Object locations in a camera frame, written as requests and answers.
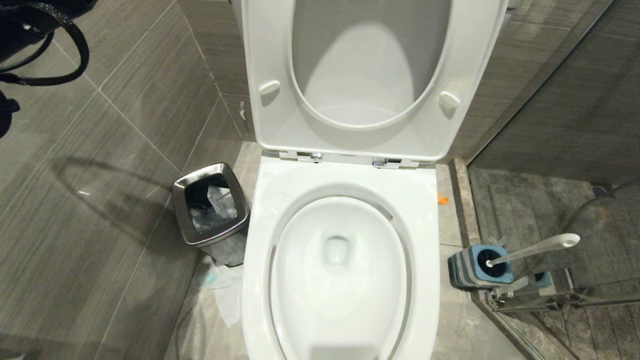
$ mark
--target orange object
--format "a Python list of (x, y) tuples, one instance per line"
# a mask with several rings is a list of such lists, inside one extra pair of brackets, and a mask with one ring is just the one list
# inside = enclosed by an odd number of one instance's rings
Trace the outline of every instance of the orange object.
[(438, 192), (438, 205), (446, 205), (449, 203), (449, 198), (442, 196), (440, 192)]

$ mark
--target toilet brush handle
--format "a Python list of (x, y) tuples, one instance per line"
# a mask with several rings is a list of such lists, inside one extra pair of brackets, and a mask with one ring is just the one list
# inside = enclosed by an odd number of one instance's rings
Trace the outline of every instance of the toilet brush handle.
[(526, 256), (537, 255), (547, 251), (567, 249), (580, 241), (580, 236), (576, 234), (560, 234), (543, 240), (539, 243), (526, 247), (522, 250), (512, 252), (508, 255), (502, 256), (491, 261), (487, 261), (489, 267), (505, 263), (510, 260), (524, 258)]

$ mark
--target stainless steel trash can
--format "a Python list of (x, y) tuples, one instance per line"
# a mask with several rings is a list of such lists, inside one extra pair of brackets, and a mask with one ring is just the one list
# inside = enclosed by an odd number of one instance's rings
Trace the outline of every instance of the stainless steel trash can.
[(229, 165), (211, 165), (178, 179), (173, 206), (187, 244), (227, 266), (243, 263), (250, 210)]

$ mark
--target toilet seat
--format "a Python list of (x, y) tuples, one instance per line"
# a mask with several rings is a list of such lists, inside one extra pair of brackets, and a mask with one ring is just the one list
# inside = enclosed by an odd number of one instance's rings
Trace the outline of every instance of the toilet seat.
[[(432, 164), (456, 136), (506, 6), (243, 0), (265, 149), (244, 257), (251, 360), (430, 358), (440, 300)], [(369, 227), (375, 239), (363, 243)]]
[[(401, 321), (387, 324), (389, 327), (399, 325), (397, 330), (390, 331), (397, 334), (393, 334), (391, 349), (378, 347), (374, 351), (386, 350), (394, 359), (427, 359), (435, 341), (440, 296), (435, 169), (390, 171), (370, 165), (314, 164), (269, 156), (263, 156), (260, 161), (244, 255), (243, 331), (250, 359), (313, 359), (300, 356), (295, 344), (283, 343), (287, 341), (281, 337), (286, 332), (283, 329), (286, 322), (281, 321), (282, 314), (278, 314), (282, 308), (279, 294), (274, 297), (273, 276), (278, 271), (274, 272), (273, 265), (278, 246), (283, 245), (279, 244), (281, 234), (289, 221), (309, 204), (336, 196), (365, 202), (380, 214), (380, 221), (391, 218), (388, 224), (402, 244), (406, 296), (404, 304), (399, 306), (402, 308)], [(385, 256), (388, 252), (376, 255)], [(379, 318), (383, 316), (371, 315), (373, 322)], [(342, 327), (345, 333), (349, 332), (348, 325)], [(356, 344), (367, 345), (364, 340)], [(336, 339), (324, 344), (329, 349), (340, 348)], [(371, 359), (366, 357), (369, 350), (364, 347), (357, 348), (361, 352), (356, 354), (362, 355), (363, 360)], [(360, 359), (349, 352), (332, 354), (329, 351), (325, 354), (327, 357), (315, 359)]]

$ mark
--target white toilet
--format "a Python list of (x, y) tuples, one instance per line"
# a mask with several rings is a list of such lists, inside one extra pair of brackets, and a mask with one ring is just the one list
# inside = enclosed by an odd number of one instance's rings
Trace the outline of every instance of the white toilet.
[(244, 257), (251, 360), (429, 359), (433, 163), (507, 0), (244, 0), (264, 149)]

